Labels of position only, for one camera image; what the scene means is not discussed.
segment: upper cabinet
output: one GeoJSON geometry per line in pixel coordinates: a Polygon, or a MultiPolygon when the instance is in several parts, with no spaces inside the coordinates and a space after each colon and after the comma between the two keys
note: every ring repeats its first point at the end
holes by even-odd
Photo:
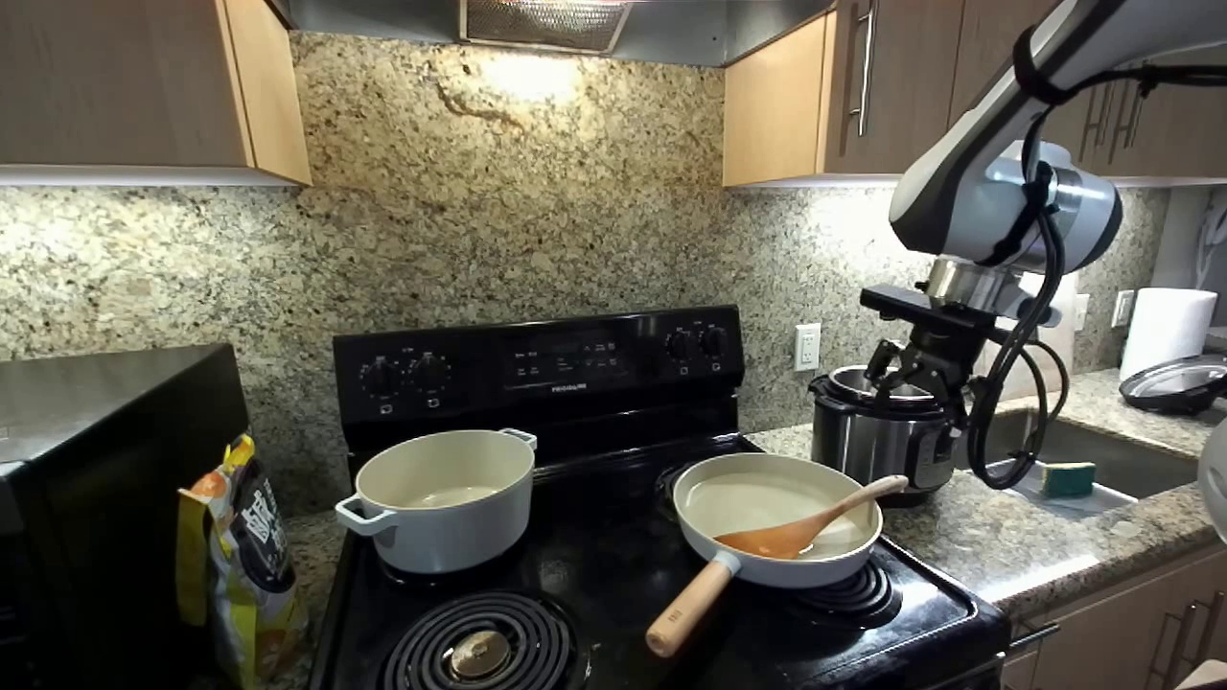
{"type": "Polygon", "coordinates": [[[835,0],[725,69],[725,184],[901,174],[947,130],[959,0],[835,0]]]}
{"type": "Polygon", "coordinates": [[[0,184],[305,184],[266,0],[0,0],[0,184]]]}
{"type": "MultiPolygon", "coordinates": [[[[725,69],[725,184],[906,174],[1054,0],[835,0],[725,69]]],[[[1227,50],[1166,61],[1227,65],[1227,50]]],[[[1227,178],[1227,87],[1098,83],[1042,138],[1099,178],[1227,178]]]]}

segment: black stove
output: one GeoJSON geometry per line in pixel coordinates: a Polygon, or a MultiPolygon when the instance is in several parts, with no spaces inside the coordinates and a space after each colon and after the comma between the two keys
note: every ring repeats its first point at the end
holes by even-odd
{"type": "Polygon", "coordinates": [[[676,658],[644,648],[702,567],[671,479],[757,452],[735,432],[740,377],[732,307],[337,339],[353,470],[435,429],[520,427],[542,445],[528,532],[492,565],[403,574],[345,539],[309,688],[992,688],[1001,611],[891,539],[822,592],[732,581],[676,658]]]}

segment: white frying pan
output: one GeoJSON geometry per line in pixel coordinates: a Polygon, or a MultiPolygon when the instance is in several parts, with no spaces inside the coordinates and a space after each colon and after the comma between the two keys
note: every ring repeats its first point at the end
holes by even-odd
{"type": "Polygon", "coordinates": [[[764,528],[778,521],[808,518],[842,495],[860,491],[850,477],[787,456],[730,452],[691,465],[676,484],[676,509],[685,546],[711,565],[691,588],[653,622],[649,648],[676,657],[702,612],[722,598],[730,578],[808,592],[856,574],[869,558],[869,546],[881,532],[877,501],[861,501],[835,518],[803,558],[768,558],[725,550],[718,532],[764,528]]]}

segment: wooden spatula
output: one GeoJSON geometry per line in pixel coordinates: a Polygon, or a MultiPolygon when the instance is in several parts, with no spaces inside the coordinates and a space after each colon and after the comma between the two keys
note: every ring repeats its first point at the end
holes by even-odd
{"type": "Polygon", "coordinates": [[[745,532],[718,532],[718,539],[735,551],[757,551],[757,556],[771,556],[771,558],[796,558],[812,550],[815,532],[829,528],[842,509],[850,509],[860,501],[874,501],[881,495],[901,495],[906,487],[910,487],[906,477],[881,477],[850,495],[842,495],[835,506],[808,515],[803,521],[781,521],[771,528],[745,528],[745,532]]]}

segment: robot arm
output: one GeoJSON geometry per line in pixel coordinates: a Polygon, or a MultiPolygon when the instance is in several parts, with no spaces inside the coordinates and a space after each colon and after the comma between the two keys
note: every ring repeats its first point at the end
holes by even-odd
{"type": "MultiPolygon", "coordinates": [[[[1068,164],[1057,146],[1017,148],[1042,116],[1084,79],[1126,61],[1192,50],[1227,38],[1227,0],[1061,0],[1011,54],[1011,69],[901,178],[891,221],[920,253],[936,253],[925,293],[865,289],[861,302],[881,318],[914,322],[906,344],[881,340],[869,357],[877,395],[899,383],[930,391],[968,450],[983,452],[1001,381],[1019,344],[1048,318],[1061,274],[1098,262],[1118,228],[1118,197],[1108,179],[1068,164]],[[1042,293],[1019,293],[1019,274],[1042,267],[1042,293]],[[974,381],[985,340],[1001,340],[989,377],[974,381]]],[[[1035,460],[1040,432],[1006,477],[983,456],[969,466],[989,487],[1011,487],[1035,460]]]]}

